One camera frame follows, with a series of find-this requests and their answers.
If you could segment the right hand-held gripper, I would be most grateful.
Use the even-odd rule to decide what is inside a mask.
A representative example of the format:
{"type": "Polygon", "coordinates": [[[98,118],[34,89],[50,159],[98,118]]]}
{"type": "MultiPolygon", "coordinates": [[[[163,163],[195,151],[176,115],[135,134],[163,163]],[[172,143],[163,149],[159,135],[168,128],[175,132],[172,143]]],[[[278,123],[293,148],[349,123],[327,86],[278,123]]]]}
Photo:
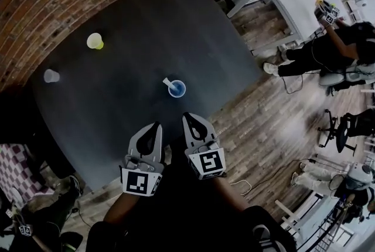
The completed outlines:
{"type": "Polygon", "coordinates": [[[185,155],[198,180],[221,176],[226,170],[224,149],[214,142],[216,132],[212,124],[199,115],[185,112],[182,125],[187,147],[185,155]],[[196,148],[199,143],[206,145],[196,148]]]}

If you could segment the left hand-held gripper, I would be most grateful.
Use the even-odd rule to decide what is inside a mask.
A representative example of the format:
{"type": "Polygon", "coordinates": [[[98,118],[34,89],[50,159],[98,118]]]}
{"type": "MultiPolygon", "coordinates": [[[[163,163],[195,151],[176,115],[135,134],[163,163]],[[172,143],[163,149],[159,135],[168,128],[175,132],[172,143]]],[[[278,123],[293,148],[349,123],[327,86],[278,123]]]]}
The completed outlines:
{"type": "Polygon", "coordinates": [[[153,196],[162,180],[162,126],[154,122],[134,134],[128,154],[121,167],[121,183],[124,193],[137,196],[153,196]]]}

